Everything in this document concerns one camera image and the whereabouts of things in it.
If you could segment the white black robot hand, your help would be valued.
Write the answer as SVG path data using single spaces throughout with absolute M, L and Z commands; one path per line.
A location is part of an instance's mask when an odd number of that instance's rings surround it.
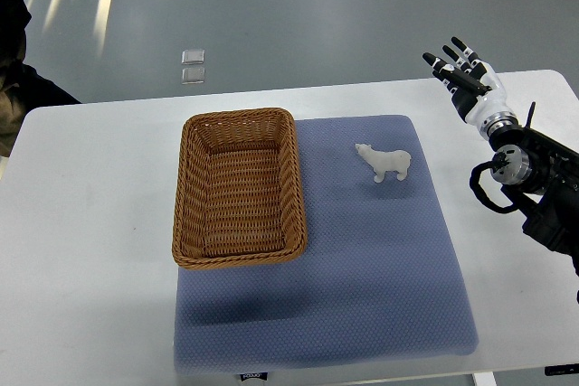
M 451 43 L 442 47 L 448 61 L 429 52 L 422 58 L 451 94 L 460 119 L 486 140 L 499 128 L 516 125 L 517 117 L 507 105 L 507 93 L 492 66 L 459 38 L 453 37 Z

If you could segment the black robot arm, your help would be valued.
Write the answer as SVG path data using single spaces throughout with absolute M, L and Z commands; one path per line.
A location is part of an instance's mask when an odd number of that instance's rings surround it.
M 535 107 L 530 106 L 524 126 L 500 115 L 486 127 L 494 155 L 472 169 L 470 189 L 493 212 L 521 212 L 524 234 L 570 257 L 578 268 L 578 153 L 531 127 Z M 486 170 L 510 205 L 488 197 L 479 183 Z

